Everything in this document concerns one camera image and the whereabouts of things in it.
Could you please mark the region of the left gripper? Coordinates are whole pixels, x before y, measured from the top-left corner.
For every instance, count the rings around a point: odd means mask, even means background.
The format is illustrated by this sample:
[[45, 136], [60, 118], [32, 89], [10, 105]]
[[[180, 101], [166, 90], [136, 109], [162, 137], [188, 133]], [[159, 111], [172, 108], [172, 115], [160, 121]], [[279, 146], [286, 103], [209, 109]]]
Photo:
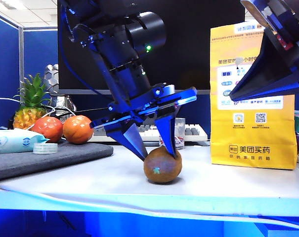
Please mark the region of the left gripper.
[[104, 74], [114, 101], [108, 105], [109, 115], [92, 121], [90, 127], [105, 128], [107, 136], [144, 161], [148, 153], [136, 125], [155, 114], [166, 150], [175, 158], [175, 118], [181, 105], [197, 99], [196, 88], [175, 92], [166, 83], [150, 85], [144, 68], [136, 62]]

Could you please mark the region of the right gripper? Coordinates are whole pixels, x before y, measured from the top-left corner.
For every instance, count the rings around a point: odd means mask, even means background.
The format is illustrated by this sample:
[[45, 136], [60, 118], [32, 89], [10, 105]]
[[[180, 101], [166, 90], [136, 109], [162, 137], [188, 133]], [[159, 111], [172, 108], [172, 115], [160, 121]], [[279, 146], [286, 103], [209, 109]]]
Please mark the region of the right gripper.
[[242, 0], [241, 4], [265, 32], [259, 56], [230, 98], [299, 94], [299, 0]]

